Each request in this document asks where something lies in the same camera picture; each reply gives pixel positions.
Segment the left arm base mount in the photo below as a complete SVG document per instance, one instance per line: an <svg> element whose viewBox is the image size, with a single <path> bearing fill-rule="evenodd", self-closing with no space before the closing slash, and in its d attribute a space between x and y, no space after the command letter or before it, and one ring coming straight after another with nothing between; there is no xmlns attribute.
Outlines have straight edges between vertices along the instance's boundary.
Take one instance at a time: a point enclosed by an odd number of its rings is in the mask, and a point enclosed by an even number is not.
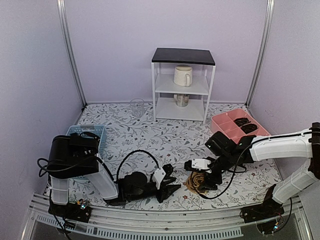
<svg viewBox="0 0 320 240"><path fill-rule="evenodd" d="M59 205L49 201L48 213L67 220L88 223L92 208L88 200L80 199L77 202L68 202L67 205Z"/></svg>

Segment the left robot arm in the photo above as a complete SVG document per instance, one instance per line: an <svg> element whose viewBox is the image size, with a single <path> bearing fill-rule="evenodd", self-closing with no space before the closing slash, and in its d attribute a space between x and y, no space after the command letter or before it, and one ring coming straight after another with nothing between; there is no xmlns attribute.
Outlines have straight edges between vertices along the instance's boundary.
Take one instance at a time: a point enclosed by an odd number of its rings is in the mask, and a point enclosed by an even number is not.
<svg viewBox="0 0 320 240"><path fill-rule="evenodd" d="M181 188L175 183L176 177L172 176L174 168L171 164L157 164L150 177L140 171L123 178L113 176L100 157L101 142L100 137L87 131L58 135L52 140L49 158L37 160L38 176L49 175L51 199L63 217L70 217L75 211L69 202L68 180L76 177L86 177L101 198L112 206L124 206L150 197L162 203Z"/></svg>

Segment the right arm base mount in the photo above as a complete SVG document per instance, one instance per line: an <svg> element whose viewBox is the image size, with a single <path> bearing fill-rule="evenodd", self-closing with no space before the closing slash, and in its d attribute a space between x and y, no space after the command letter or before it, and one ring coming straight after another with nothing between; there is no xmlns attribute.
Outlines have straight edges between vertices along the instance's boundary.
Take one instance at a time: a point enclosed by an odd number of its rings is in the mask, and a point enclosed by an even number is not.
<svg viewBox="0 0 320 240"><path fill-rule="evenodd" d="M283 204L277 203L272 199L275 186L276 184L267 190L262 203L241 208L239 216L245 223L265 220L284 214Z"/></svg>

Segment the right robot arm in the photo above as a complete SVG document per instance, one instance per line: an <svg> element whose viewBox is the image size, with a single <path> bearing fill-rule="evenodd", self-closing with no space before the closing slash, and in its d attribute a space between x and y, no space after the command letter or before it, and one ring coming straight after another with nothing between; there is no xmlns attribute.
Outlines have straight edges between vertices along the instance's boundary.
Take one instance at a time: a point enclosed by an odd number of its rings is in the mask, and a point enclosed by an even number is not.
<svg viewBox="0 0 320 240"><path fill-rule="evenodd" d="M305 158L304 164L285 180L271 186L259 206L262 218L269 218L289 198L320 179L320 124L285 135L247 135L238 143L221 131L214 133L205 146L216 158L194 158L184 164L184 169L204 174L202 190L217 190L222 184L222 174L235 170L242 164L267 159Z"/></svg>

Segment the yellow beetle-print tie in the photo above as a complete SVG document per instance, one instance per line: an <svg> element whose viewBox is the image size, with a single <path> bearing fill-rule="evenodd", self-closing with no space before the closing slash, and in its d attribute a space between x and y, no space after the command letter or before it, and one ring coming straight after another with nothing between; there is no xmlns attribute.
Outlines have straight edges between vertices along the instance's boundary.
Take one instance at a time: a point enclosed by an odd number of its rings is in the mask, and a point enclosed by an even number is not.
<svg viewBox="0 0 320 240"><path fill-rule="evenodd" d="M192 172L190 176L185 181L184 185L186 188L194 193L197 194L199 192L200 194L207 194L208 190L206 189L200 189L201 184L205 180L205 175L202 172Z"/></svg>

